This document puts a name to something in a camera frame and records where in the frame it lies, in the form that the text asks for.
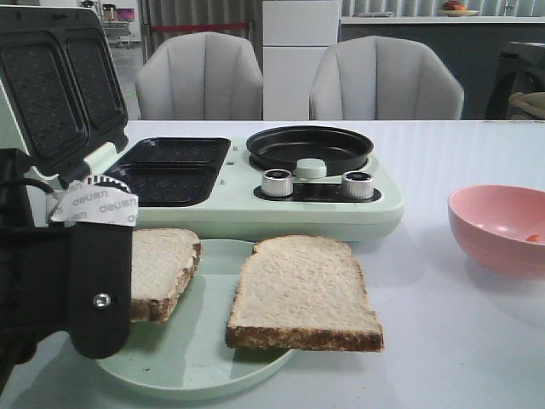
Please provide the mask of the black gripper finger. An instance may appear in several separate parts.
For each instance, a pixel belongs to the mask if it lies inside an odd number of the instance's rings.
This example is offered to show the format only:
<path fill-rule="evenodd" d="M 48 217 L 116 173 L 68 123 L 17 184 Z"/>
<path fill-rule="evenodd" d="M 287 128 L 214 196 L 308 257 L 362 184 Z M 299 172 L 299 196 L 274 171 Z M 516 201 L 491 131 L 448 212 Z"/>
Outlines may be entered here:
<path fill-rule="evenodd" d="M 53 194 L 53 222 L 69 234 L 67 331 L 75 349 L 103 359 L 129 335 L 133 229 L 138 198 L 123 182 L 93 174 Z"/>

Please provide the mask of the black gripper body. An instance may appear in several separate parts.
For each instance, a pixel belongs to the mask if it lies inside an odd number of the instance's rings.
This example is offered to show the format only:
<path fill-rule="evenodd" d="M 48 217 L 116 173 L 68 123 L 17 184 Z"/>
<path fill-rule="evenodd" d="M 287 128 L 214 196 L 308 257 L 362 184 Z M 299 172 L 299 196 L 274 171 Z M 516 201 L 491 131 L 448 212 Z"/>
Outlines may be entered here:
<path fill-rule="evenodd" d="M 69 235 L 58 224 L 35 226 L 25 177 L 31 159 L 15 148 L 1 151 L 1 385 L 26 363 L 44 338 L 70 332 L 67 295 Z"/>

